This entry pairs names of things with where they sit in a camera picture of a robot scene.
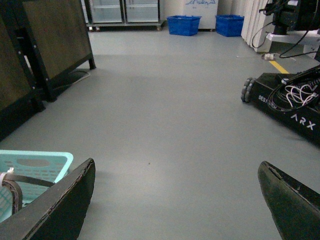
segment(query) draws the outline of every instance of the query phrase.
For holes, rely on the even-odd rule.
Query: refrigerator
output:
[[[201,16],[199,29],[216,29],[218,0],[184,0],[183,14]]]
[[[89,27],[157,26],[163,21],[164,0],[82,0]]]

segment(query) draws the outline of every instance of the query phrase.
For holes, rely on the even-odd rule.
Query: glass door refrigerator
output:
[[[83,0],[87,6],[87,26],[156,26],[164,22],[164,0]]]

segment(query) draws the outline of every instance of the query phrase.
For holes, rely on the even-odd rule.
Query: blue drawing on freezer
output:
[[[209,6],[210,4],[216,4],[216,0],[191,0],[190,2],[186,3],[185,5],[194,5],[194,4],[203,4]]]

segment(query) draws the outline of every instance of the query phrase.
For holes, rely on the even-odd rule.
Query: yellow floor tape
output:
[[[285,70],[279,63],[276,61],[269,61],[280,73],[282,74],[288,74],[289,72]]]

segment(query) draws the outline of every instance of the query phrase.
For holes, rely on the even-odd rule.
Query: turquoise plastic basket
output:
[[[0,150],[0,173],[14,168],[14,173],[57,183],[69,173],[74,157],[68,152]],[[31,203],[48,187],[18,182],[22,190],[23,206]],[[11,216],[12,195],[0,190],[0,222]]]

